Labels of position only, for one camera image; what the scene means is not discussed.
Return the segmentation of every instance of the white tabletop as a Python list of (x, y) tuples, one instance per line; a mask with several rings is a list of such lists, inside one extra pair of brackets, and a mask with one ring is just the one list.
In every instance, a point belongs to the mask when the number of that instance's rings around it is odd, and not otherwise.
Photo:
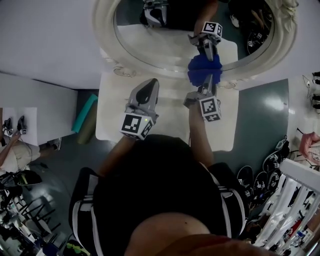
[[(104, 72), (101, 76), (95, 135), (99, 140), (118, 142), (122, 113), (133, 88), (152, 77), (124, 77)], [(186, 94), (195, 91), (187, 80), (157, 77), (160, 84), (155, 112), (159, 115), (149, 134), (179, 137), (189, 142), (189, 110), (183, 106)], [(234, 146), (238, 115), (239, 91), (218, 88), (222, 119), (206, 123), (206, 133), (212, 151), (231, 151)]]

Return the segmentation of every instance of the rolled mat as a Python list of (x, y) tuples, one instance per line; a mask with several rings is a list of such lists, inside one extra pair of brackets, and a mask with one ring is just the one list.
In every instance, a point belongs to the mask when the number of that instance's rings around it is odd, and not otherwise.
[(86, 103), (84, 104), (83, 108), (81, 109), (79, 115), (77, 116), (73, 124), (72, 131), (74, 131), (75, 133), (78, 133), (80, 131), (81, 126), (84, 123), (92, 104), (96, 102), (97, 99), (98, 99), (97, 95), (92, 94), (90, 98), (86, 101)]
[(76, 142), (87, 144), (96, 131), (98, 102), (94, 101), (80, 128)]

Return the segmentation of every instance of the mirror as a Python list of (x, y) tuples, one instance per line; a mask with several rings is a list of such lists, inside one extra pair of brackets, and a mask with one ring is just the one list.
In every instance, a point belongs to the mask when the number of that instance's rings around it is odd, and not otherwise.
[[(194, 30), (201, 32), (204, 22), (198, 24), (197, 20), (206, 9), (206, 2), (199, 0), (190, 6), (182, 5), (181, 0), (121, 0), (114, 16), (118, 41), (141, 62), (164, 70), (186, 72), (191, 59), (199, 54), (188, 35), (193, 37)], [(224, 70), (258, 49), (261, 48), (256, 54), (260, 55), (268, 48), (274, 19), (264, 0), (224, 0), (217, 5), (210, 21), (222, 26), (217, 52)]]

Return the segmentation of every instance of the blue cloth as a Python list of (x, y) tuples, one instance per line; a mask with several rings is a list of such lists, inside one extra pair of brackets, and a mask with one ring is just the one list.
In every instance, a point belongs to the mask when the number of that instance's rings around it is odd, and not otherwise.
[(188, 65), (188, 77), (193, 86), (201, 86), (208, 75), (213, 74), (213, 84), (220, 83), (222, 65), (219, 55), (214, 55), (213, 61), (209, 61), (204, 53), (195, 56)]

